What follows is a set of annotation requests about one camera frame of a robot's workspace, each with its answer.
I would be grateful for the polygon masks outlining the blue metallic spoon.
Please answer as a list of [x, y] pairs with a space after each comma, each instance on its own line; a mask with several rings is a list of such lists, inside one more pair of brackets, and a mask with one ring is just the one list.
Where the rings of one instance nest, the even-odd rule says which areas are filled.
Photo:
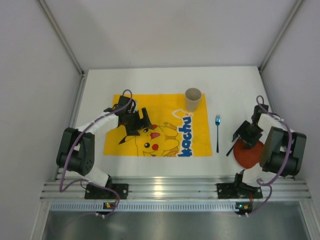
[[231, 152], [233, 151], [236, 143], [237, 143], [237, 142], [235, 142], [235, 143], [232, 145], [232, 147], [229, 149], [229, 151], [226, 153], [226, 157], [228, 157], [228, 156], [231, 154]]

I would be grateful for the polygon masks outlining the blue metallic fork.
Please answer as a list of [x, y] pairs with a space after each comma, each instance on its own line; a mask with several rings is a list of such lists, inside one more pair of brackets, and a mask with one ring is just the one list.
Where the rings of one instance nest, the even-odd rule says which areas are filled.
[[221, 116], [219, 114], [215, 117], [215, 125], [216, 125], [216, 152], [220, 152], [219, 148], [219, 126], [221, 124]]

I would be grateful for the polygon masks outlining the yellow Pikachu cloth placemat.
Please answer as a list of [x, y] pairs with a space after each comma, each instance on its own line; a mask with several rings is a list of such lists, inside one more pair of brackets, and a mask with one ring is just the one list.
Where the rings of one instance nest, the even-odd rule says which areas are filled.
[[195, 112], [186, 110], [184, 94], [137, 94], [138, 109], [146, 108], [152, 129], [127, 136], [123, 125], [109, 131], [106, 156], [209, 157], [212, 155], [206, 98]]

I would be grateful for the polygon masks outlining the beige paper cup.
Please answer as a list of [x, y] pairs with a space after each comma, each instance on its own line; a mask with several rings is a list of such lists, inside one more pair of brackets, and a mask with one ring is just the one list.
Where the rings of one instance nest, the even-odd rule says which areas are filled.
[[185, 91], [185, 107], [188, 112], [194, 112], [202, 99], [202, 92], [197, 88], [189, 88]]

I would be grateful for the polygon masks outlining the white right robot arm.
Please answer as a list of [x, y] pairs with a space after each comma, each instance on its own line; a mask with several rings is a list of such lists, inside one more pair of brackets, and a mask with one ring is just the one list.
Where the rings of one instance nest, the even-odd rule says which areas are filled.
[[243, 167], [233, 183], [241, 197], [254, 195], [279, 177], [294, 177], [301, 169], [306, 135], [291, 130], [268, 109], [266, 104], [257, 104], [251, 121], [244, 121], [232, 136], [230, 152]]

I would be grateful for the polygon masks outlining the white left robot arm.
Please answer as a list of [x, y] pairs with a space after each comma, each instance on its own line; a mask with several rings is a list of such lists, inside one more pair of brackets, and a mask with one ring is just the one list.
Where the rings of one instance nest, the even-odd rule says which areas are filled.
[[111, 189], [112, 178], [98, 167], [102, 154], [96, 148], [100, 139], [120, 126], [125, 128], [127, 137], [137, 137], [140, 130], [154, 128], [145, 107], [138, 110], [132, 96], [120, 95], [118, 103], [103, 110], [97, 118], [64, 130], [56, 157], [57, 166], [63, 169], [61, 193], [77, 182], [87, 182], [107, 191]]

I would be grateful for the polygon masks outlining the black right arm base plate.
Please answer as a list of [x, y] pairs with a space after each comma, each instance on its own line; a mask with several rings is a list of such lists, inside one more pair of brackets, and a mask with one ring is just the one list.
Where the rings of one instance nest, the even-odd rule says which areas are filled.
[[260, 187], [253, 187], [244, 183], [236, 185], [235, 183], [218, 183], [218, 199], [262, 199], [263, 194]]

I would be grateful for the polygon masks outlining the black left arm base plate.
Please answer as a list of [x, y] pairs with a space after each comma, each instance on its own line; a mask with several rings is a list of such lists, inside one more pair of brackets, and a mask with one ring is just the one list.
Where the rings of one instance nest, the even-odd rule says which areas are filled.
[[[126, 183], [113, 183], [111, 190], [116, 192], [120, 200], [126, 200], [129, 193], [129, 185]], [[86, 186], [84, 198], [86, 200], [104, 200], [104, 199], [115, 199], [117, 196], [115, 193], [109, 190], [105, 190], [92, 184]]]

